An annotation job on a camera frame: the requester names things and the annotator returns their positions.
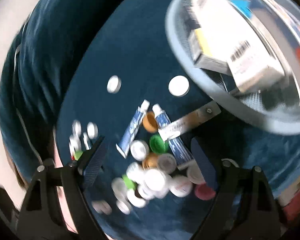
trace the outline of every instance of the blue tabletop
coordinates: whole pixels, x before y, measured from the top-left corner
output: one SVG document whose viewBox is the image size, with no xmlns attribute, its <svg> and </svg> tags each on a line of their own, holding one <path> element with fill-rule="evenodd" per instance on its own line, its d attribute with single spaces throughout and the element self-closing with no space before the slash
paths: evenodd
<svg viewBox="0 0 300 240">
<path fill-rule="evenodd" d="M 98 32 L 86 51 L 65 96 L 57 123 L 56 138 L 63 164 L 70 161 L 69 136 L 72 122 L 97 124 L 99 134 L 111 147 L 93 187 L 84 194 L 87 202 L 106 200 L 111 215 L 91 210 L 105 233 L 117 239 L 188 239 L 206 216 L 212 201 L 190 194 L 178 198 L 172 193 L 154 199 L 144 208 L 124 215 L 117 208 L 111 181 L 121 177 L 134 161 L 124 159 L 115 144 L 121 139 L 133 114 L 144 99 L 150 107 L 159 104 L 170 119 L 203 106 L 211 99 L 189 78 L 190 90 L 183 97 L 169 93 L 169 81 L 184 75 L 168 45 L 164 19 L 171 0 L 125 0 Z M 122 80 L 116 94 L 107 92 L 112 75 Z M 194 135 L 206 138 L 220 158 L 232 158 L 244 168 L 260 166 L 278 196 L 300 175 L 300 135 L 269 134 L 236 119 L 225 110 L 199 128 L 181 136 L 186 146 Z M 136 138 L 148 142 L 151 134 L 143 127 Z"/>
</svg>

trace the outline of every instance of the gray plastic basket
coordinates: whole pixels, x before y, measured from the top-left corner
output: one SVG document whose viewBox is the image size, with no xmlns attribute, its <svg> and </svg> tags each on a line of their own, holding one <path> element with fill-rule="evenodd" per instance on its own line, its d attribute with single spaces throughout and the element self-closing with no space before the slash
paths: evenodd
<svg viewBox="0 0 300 240">
<path fill-rule="evenodd" d="M 300 21 L 300 8 L 292 0 L 275 1 Z M 189 77 L 213 100 L 243 121 L 272 133 L 300 133 L 300 108 L 289 105 L 284 91 L 273 89 L 234 97 L 229 93 L 235 88 L 232 77 L 194 67 L 182 17 L 187 3 L 189 0 L 172 0 L 165 28 L 170 47 Z"/>
</svg>

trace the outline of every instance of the green bottle cap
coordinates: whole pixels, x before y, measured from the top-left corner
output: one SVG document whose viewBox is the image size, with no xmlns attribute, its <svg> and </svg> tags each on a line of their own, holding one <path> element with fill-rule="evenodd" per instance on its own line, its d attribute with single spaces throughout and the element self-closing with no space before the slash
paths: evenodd
<svg viewBox="0 0 300 240">
<path fill-rule="evenodd" d="M 122 179 L 123 179 L 123 181 L 126 184 L 128 189 L 136 190 L 137 184 L 135 182 L 133 182 L 131 179 L 129 179 L 126 174 L 122 175 Z"/>
<path fill-rule="evenodd" d="M 74 159 L 77 161 L 79 160 L 79 158 L 81 157 L 81 155 L 83 154 L 83 151 L 76 151 L 74 153 Z"/>
<path fill-rule="evenodd" d="M 159 134 L 151 136 L 149 144 L 151 150 L 157 154 L 166 153 L 169 149 L 168 141 L 164 142 Z"/>
</svg>

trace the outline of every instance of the bolt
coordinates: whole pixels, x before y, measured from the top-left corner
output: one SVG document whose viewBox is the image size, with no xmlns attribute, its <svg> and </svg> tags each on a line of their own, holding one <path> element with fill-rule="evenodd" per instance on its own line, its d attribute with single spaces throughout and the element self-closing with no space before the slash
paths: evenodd
<svg viewBox="0 0 300 240">
<path fill-rule="evenodd" d="M 261 171 L 262 171 L 261 168 L 260 168 L 259 166 L 255 166 L 255 167 L 254 167 L 254 170 L 255 170 L 256 172 L 261 172 Z"/>
<path fill-rule="evenodd" d="M 225 166 L 225 167 L 230 167 L 231 163 L 230 163 L 230 161 L 223 161 L 222 165 Z"/>
<path fill-rule="evenodd" d="M 39 171 L 39 172 L 44 171 L 44 166 L 43 166 L 43 165 L 40 165 L 40 166 L 37 168 L 37 171 Z"/>
<path fill-rule="evenodd" d="M 77 161 L 72 161 L 72 162 L 70 162 L 70 163 L 69 163 L 69 166 L 70 166 L 70 167 L 75 167 L 75 166 L 77 166 Z"/>
</svg>

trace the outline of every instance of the dark blue cloth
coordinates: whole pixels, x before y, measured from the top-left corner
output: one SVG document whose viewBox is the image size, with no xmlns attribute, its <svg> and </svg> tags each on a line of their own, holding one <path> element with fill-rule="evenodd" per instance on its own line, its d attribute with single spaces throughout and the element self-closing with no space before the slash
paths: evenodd
<svg viewBox="0 0 300 240">
<path fill-rule="evenodd" d="M 91 40 L 122 0 L 40 0 L 13 41 L 2 70 L 0 128 L 8 152 L 26 180 L 39 165 L 16 114 L 42 159 L 69 82 Z M 14 55 L 17 82 L 12 86 Z"/>
<path fill-rule="evenodd" d="M 124 0 L 95 36 L 87 49 L 65 96 L 57 123 L 57 144 L 64 164 L 70 161 L 68 147 L 71 124 L 77 119 L 82 131 L 95 122 L 99 134 L 111 143 L 94 186 L 85 191 L 91 200 L 106 200 L 111 215 L 97 214 L 90 208 L 103 230 L 117 239 L 189 239 L 206 216 L 211 201 L 194 194 L 178 198 L 168 193 L 144 208 L 133 208 L 124 215 L 116 207 L 111 181 L 121 177 L 134 161 L 124 159 L 115 148 L 135 110 L 144 99 L 160 104 L 170 119 L 208 103 L 211 99 L 191 80 L 188 94 L 181 98 L 168 91 L 171 78 L 185 75 L 171 52 L 164 29 L 164 18 L 171 0 Z M 122 80 L 117 94 L 109 94 L 107 82 L 112 75 Z M 223 112 L 181 138 L 190 147 L 194 135 L 220 158 L 232 158 L 241 167 L 259 165 L 269 179 L 274 196 L 300 175 L 300 135 L 279 136 L 254 128 Z M 143 127 L 137 139 L 148 142 L 151 135 Z"/>
</svg>

